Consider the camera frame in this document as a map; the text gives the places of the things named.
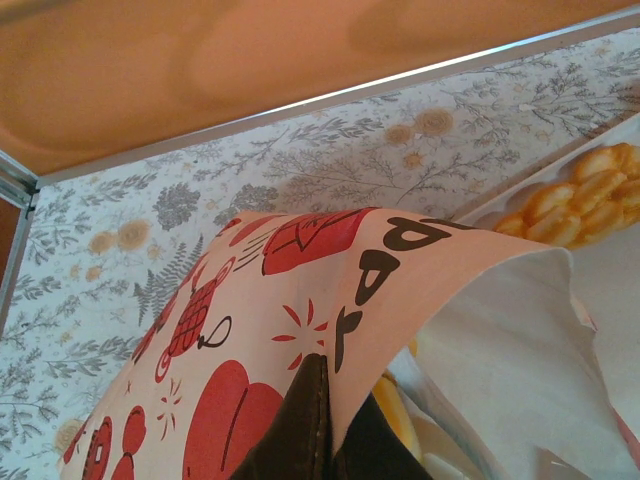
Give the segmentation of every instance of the orange ceiling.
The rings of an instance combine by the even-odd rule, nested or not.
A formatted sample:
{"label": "orange ceiling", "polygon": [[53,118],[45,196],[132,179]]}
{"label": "orange ceiling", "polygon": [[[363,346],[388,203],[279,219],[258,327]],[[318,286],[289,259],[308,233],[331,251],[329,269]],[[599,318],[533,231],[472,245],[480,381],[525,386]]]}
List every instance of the orange ceiling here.
{"label": "orange ceiling", "polygon": [[635,3],[34,1],[0,0],[0,149],[38,174]]}

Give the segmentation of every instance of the printed paper bag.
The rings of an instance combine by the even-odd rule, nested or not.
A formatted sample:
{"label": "printed paper bag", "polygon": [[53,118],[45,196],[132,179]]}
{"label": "printed paper bag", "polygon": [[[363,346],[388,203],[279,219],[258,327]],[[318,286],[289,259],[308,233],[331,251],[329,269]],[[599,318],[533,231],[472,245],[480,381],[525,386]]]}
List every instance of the printed paper bag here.
{"label": "printed paper bag", "polygon": [[[567,262],[549,252],[392,210],[242,214],[155,319],[60,460],[62,478],[228,478],[310,353],[327,357],[335,452],[425,322],[496,265]],[[600,393],[592,401],[606,403]]]}

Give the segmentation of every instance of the floral pattern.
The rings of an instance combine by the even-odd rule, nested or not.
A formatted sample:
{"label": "floral pattern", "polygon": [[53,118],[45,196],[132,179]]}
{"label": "floral pattern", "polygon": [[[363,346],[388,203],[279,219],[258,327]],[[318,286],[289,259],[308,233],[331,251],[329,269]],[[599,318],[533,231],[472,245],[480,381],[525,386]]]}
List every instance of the floral pattern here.
{"label": "floral pattern", "polygon": [[632,29],[45,187],[0,339],[0,479],[57,478],[69,422],[238,212],[451,217],[640,111],[639,39]]}

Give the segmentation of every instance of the paper bag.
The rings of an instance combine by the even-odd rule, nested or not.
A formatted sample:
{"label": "paper bag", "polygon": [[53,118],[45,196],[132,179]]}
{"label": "paper bag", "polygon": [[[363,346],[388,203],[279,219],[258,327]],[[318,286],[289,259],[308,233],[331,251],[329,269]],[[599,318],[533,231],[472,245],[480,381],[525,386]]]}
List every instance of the paper bag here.
{"label": "paper bag", "polygon": [[[443,385],[440,393],[445,400],[451,397],[446,401],[453,406],[448,414],[459,419],[452,432],[468,443],[486,474],[508,478],[512,463],[505,460],[502,440],[495,440],[501,431],[485,431],[478,420],[483,404],[521,401],[513,394],[503,397],[503,380],[521,381],[527,367],[522,362],[535,352],[547,359],[535,364],[536,392],[550,404],[571,405],[577,401],[572,395],[588,403],[576,415],[596,416],[582,424],[595,422],[610,442],[607,451],[615,464],[623,465],[624,443],[594,360],[585,360],[586,334],[569,303],[569,272],[563,250],[416,214],[373,208],[242,214],[213,240],[155,319],[60,460],[62,478],[228,478],[269,428],[310,353],[327,357],[335,452],[373,384],[425,322],[425,336],[431,336],[431,323],[434,335],[439,333],[424,343],[422,350],[429,351],[420,365],[428,365],[437,351],[448,356],[433,372],[415,363],[413,370],[394,372],[399,377],[418,372],[420,381]],[[544,288],[528,298],[536,285]],[[511,302],[504,305],[506,313],[492,317],[505,300]],[[540,335],[531,316],[522,316],[521,329],[512,318],[533,304],[545,314]],[[465,311],[476,313],[467,319],[460,313]],[[521,339],[518,348],[499,350],[505,362],[521,367],[517,374],[480,384],[472,378],[476,370],[455,368],[461,364],[456,354],[473,353],[473,334],[441,332],[449,317],[451,328],[455,323],[473,334],[487,328],[498,344],[510,336]],[[433,338],[447,344],[434,346]],[[485,343],[478,349],[479,362],[494,362],[491,348]],[[545,368],[552,375],[558,365],[572,386],[562,392],[543,375]],[[470,387],[448,391],[448,377],[459,386],[468,382],[484,389],[477,405],[457,406]],[[420,400],[420,384],[405,380],[418,403],[431,407]],[[434,418],[447,420],[437,412]],[[519,421],[508,418],[507,423]],[[572,423],[571,433],[586,431],[579,427]],[[513,430],[507,433],[513,441]],[[487,439],[480,438],[485,434]],[[544,435],[531,439],[547,447]],[[513,456],[528,455],[520,446],[514,442]]]}

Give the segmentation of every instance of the snack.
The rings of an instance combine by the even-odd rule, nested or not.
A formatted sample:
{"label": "snack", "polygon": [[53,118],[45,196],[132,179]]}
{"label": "snack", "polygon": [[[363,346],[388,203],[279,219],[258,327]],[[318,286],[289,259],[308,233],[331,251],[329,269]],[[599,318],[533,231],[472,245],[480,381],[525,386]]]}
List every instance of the snack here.
{"label": "snack", "polygon": [[569,203],[576,193],[576,188],[571,183],[559,183],[537,191],[524,207],[522,218],[527,225],[538,223],[555,207],[562,207]]}
{"label": "snack", "polygon": [[413,355],[413,358],[415,358],[418,355],[418,340],[416,340],[416,337],[413,337],[411,340],[409,340],[407,347],[409,347],[411,355]]}
{"label": "snack", "polygon": [[422,450],[409,413],[402,403],[393,376],[385,372],[373,387],[373,396],[387,423],[407,450],[422,463]]}
{"label": "snack", "polygon": [[579,248],[640,221],[640,147],[620,143],[593,150],[578,161],[571,178],[538,190],[493,230]]}
{"label": "snack", "polygon": [[580,216],[568,207],[556,207],[527,230],[525,238],[534,242],[569,245],[580,232]]}

